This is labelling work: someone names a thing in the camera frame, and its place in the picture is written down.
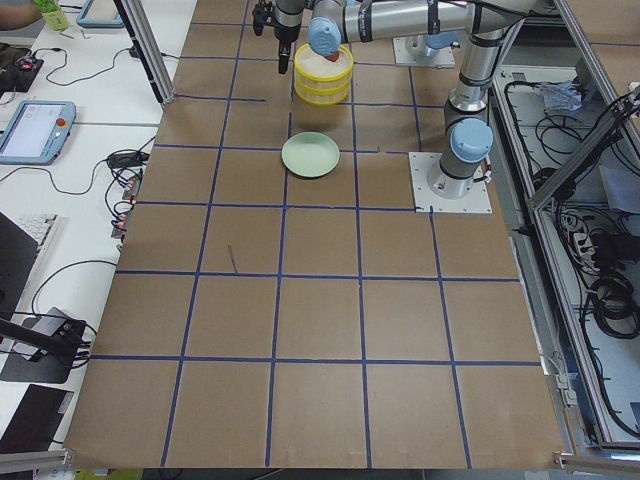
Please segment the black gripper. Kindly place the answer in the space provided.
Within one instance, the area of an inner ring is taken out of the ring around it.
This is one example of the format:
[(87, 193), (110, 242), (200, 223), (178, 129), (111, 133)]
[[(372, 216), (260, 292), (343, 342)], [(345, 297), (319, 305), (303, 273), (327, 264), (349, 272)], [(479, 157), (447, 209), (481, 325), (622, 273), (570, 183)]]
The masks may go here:
[(305, 8), (304, 0), (276, 0), (272, 26), (278, 44), (278, 73), (286, 74), (289, 68), (291, 43), (299, 36)]

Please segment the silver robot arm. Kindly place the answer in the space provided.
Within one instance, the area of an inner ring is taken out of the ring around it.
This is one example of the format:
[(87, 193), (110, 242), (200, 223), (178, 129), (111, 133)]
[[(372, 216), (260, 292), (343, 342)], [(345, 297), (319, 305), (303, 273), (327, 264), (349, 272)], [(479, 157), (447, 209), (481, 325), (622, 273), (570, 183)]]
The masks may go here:
[(307, 39), (317, 54), (329, 57), (340, 45), (392, 37), (438, 37), (463, 31), (466, 50), (458, 83), (445, 104), (446, 147), (427, 175), (430, 189), (446, 199), (468, 194), (479, 164), (493, 144), (481, 116), (487, 91), (532, 1), (259, 1), (253, 29), (266, 26), (279, 41), (279, 71), (286, 73), (291, 45), (297, 40), (305, 10), (312, 20)]

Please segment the person's hand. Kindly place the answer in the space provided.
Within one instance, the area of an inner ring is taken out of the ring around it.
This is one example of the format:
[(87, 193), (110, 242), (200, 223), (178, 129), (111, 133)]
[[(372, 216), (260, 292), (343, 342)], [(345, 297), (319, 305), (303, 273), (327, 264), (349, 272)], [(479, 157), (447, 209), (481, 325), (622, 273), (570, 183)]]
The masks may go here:
[(2, 31), (25, 28), (42, 19), (33, 1), (2, 1), (0, 17)]

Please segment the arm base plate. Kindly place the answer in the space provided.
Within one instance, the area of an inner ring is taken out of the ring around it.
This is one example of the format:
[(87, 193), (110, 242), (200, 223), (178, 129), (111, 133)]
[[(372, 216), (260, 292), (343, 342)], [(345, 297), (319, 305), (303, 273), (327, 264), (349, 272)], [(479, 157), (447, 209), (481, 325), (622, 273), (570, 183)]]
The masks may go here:
[(415, 35), (393, 39), (395, 63), (401, 66), (453, 68), (455, 59), (452, 44), (454, 32), (438, 35)]
[(491, 214), (487, 182), (480, 167), (459, 180), (441, 169), (439, 152), (410, 152), (414, 208), (421, 213)]

